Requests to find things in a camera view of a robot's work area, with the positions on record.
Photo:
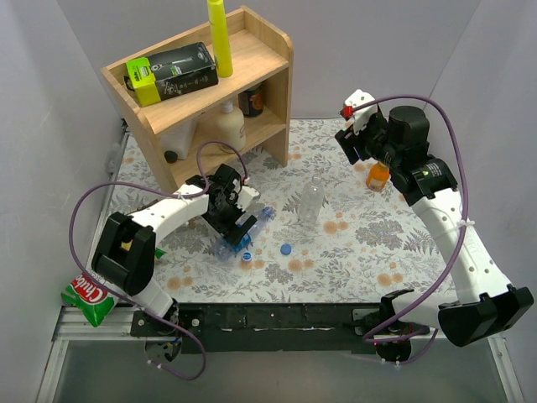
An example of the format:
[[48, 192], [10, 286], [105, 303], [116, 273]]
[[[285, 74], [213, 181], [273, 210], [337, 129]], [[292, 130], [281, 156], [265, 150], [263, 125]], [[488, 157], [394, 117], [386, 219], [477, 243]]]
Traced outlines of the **blue label water bottle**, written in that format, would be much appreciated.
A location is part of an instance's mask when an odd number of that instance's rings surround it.
[[253, 243], [253, 240], [274, 220], [275, 215], [276, 212], [272, 207], [264, 207], [256, 214], [257, 221], [245, 232], [237, 245], [233, 246], [224, 238], [220, 238], [213, 245], [213, 254], [221, 261], [237, 256]]

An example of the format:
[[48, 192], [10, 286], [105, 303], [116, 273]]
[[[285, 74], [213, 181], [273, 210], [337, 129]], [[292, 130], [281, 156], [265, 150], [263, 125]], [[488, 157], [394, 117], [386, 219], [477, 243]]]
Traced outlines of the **orange juice bottle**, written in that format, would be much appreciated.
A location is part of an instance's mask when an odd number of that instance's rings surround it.
[[368, 173], [366, 186], [372, 191], [381, 191], [390, 178], [389, 168], [378, 162]]

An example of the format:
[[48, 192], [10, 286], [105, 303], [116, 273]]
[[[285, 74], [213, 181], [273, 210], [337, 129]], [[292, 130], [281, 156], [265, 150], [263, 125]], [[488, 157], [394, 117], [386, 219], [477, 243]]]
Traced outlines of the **small blue bottle cap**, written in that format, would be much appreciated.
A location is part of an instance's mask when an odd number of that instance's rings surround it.
[[280, 247], [280, 253], [282, 255], [290, 255], [292, 253], [292, 247], [288, 243], [283, 243]]

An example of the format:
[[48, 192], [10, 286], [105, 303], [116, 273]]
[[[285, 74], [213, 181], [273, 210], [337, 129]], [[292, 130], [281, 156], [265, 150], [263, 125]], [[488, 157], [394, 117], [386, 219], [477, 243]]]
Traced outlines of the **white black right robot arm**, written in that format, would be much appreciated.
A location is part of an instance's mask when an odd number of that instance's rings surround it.
[[457, 299], [443, 302], [435, 291], [413, 299], [408, 290], [382, 299], [381, 327], [399, 333], [410, 322], [441, 330], [457, 347], [510, 329], [533, 305], [526, 287], [515, 287], [495, 265], [474, 224], [467, 198], [448, 165], [429, 152], [430, 122], [413, 106], [387, 117], [373, 106], [345, 106], [352, 126], [335, 138], [351, 164], [374, 159], [388, 167], [394, 187], [426, 226], [446, 262]]

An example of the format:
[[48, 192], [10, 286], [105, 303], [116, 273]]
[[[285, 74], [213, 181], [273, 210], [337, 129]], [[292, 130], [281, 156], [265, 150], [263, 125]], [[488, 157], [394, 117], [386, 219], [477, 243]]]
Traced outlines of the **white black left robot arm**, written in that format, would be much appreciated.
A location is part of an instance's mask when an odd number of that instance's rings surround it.
[[194, 175], [170, 196], [131, 214], [113, 213], [96, 246], [91, 269], [124, 296], [151, 313], [149, 325], [162, 336], [179, 324], [175, 300], [154, 278], [158, 244], [194, 218], [202, 217], [223, 239], [240, 244], [257, 218], [237, 222], [259, 197], [231, 166], [222, 164], [212, 175]]

